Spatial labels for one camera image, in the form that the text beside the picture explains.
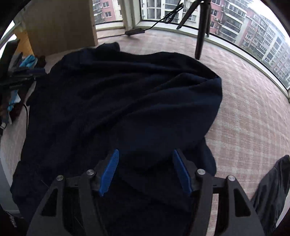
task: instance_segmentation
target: black cable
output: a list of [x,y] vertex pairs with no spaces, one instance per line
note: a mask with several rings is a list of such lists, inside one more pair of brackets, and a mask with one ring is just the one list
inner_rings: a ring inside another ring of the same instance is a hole
[[149,30],[152,29],[155,25],[157,25],[159,22],[163,21],[165,24],[169,24],[173,21],[174,17],[176,16],[176,14],[183,9],[183,3],[180,3],[180,0],[178,2],[178,5],[176,6],[176,8],[174,10],[172,10],[171,12],[169,12],[166,16],[164,16],[164,18],[162,18],[161,20],[157,21],[154,25],[152,25],[150,28],[145,29]]
[[23,103],[23,106],[26,110],[26,132],[27,132],[27,130],[28,130],[28,110],[27,110],[27,106],[24,103]]

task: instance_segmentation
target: white building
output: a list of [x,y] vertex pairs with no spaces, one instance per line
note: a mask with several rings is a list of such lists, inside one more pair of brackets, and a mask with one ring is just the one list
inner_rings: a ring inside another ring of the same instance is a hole
[[[143,20],[160,20],[164,18],[170,11],[174,10],[178,5],[179,0],[140,0],[141,13]],[[172,23],[180,23],[182,17],[190,8],[194,0],[181,0],[180,3],[184,4],[183,10],[180,10]],[[200,17],[200,6],[192,13],[192,15],[185,22],[185,25],[198,28]]]

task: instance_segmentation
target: bolt head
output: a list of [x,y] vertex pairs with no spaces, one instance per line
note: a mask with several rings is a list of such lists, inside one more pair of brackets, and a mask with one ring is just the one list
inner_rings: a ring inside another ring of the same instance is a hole
[[87,175],[93,175],[94,173],[95,173],[95,171],[92,169],[87,170]]
[[229,181],[235,181],[235,177],[233,175],[228,176]]
[[198,169],[197,172],[200,175],[204,175],[205,174],[205,170],[204,169]]
[[62,175],[58,175],[57,177],[56,177],[56,180],[57,181],[62,181],[64,179],[64,177],[62,176]]

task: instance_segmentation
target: floor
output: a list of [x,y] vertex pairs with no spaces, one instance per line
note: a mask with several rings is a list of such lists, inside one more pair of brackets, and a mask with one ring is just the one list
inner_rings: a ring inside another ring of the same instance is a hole
[[[98,37],[108,35],[110,32],[102,32]],[[121,51],[133,54],[167,51],[191,57],[194,57],[196,45],[195,38],[158,30],[131,37],[123,35],[99,39],[99,44],[110,42],[118,42]],[[46,69],[49,71],[63,55],[59,53],[47,57]],[[223,100],[206,135],[217,163],[216,176],[234,175],[251,198],[259,181],[274,163],[290,153],[290,104],[263,73],[223,48],[205,42],[200,62],[222,78]],[[6,141],[1,141],[1,160],[6,163],[10,177],[20,159],[24,141],[23,135],[19,140],[17,137],[12,139],[11,132],[18,127],[25,134],[25,120],[21,121],[23,116],[12,125],[15,128],[5,131],[3,139]],[[16,149],[8,145],[15,140],[18,142]],[[214,197],[207,235],[214,234],[216,214],[217,196]]]

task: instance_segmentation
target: navy blue cloth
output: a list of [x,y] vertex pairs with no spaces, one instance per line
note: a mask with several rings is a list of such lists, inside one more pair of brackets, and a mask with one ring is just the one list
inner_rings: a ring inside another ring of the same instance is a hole
[[27,102],[13,200],[30,221],[57,175],[81,175],[118,149],[110,189],[98,200],[109,235],[181,235],[192,209],[172,152],[180,148],[215,175],[204,136],[221,100],[220,77],[182,54],[133,55],[118,43],[70,53]]

